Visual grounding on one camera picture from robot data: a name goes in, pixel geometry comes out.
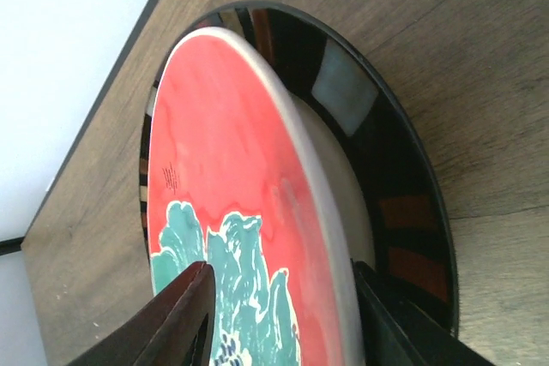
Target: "black glossy plate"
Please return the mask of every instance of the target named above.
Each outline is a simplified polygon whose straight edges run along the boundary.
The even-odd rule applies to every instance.
[[[382,77],[338,33],[283,4],[231,3],[198,19],[181,38],[210,26],[243,36],[288,91],[330,128],[351,163],[370,214],[377,272],[457,335],[457,269],[443,198],[419,137]],[[165,64],[151,85],[143,124],[140,185],[145,238],[150,115]]]

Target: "black stripe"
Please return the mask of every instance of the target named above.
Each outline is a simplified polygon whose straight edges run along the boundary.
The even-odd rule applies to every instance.
[[[143,118],[143,127],[141,132],[141,148],[139,157],[148,160],[148,149],[151,139],[151,126],[153,119],[149,115]]]
[[[440,232],[417,228],[390,229],[387,230],[387,242],[389,246],[411,250],[449,267],[448,243]]]
[[[0,256],[9,253],[20,252],[21,244],[25,237],[16,237],[15,239],[4,240],[0,242]]]
[[[244,33],[244,38],[246,41],[256,48],[256,31],[254,30],[254,25],[251,22],[250,13],[247,8],[235,8],[237,12],[238,20],[240,21],[240,26],[242,26],[242,32]]]
[[[139,174],[139,185],[140,186],[148,186],[148,175],[145,173]]]

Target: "ceramic plate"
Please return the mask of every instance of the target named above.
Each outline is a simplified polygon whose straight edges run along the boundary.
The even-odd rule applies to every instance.
[[[301,117],[236,33],[172,50],[150,135],[154,293],[194,261],[216,279],[212,364],[362,364],[351,259]]]
[[[182,37],[199,27],[225,27],[246,39],[293,96],[340,209],[344,232],[347,238],[358,238],[349,242],[353,258],[370,264],[375,259],[387,282],[457,334],[457,271],[443,199],[412,124],[376,70],[338,33],[278,3],[228,4],[199,18]],[[142,133],[146,240],[150,115],[165,65],[150,85]],[[333,184],[337,179],[332,170],[343,171],[340,180],[347,182]],[[341,200],[346,194],[348,202]],[[350,213],[343,213],[343,207],[350,209],[351,219],[346,220]]]

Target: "teal floral pattern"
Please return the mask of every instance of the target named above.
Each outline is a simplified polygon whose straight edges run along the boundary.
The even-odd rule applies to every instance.
[[[287,287],[289,271],[268,278],[259,231],[260,216],[231,212],[219,231],[202,227],[188,202],[171,202],[160,233],[160,252],[151,256],[154,293],[194,261],[215,272],[215,327],[210,365],[301,364],[299,329]]]

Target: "wooden table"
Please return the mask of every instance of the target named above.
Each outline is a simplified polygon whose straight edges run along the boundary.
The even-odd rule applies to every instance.
[[[23,249],[51,364],[152,297],[138,201],[148,88],[191,21],[231,1],[151,0],[33,222]],[[462,340],[498,364],[545,363],[549,0],[276,1],[355,44],[412,118],[451,218]]]

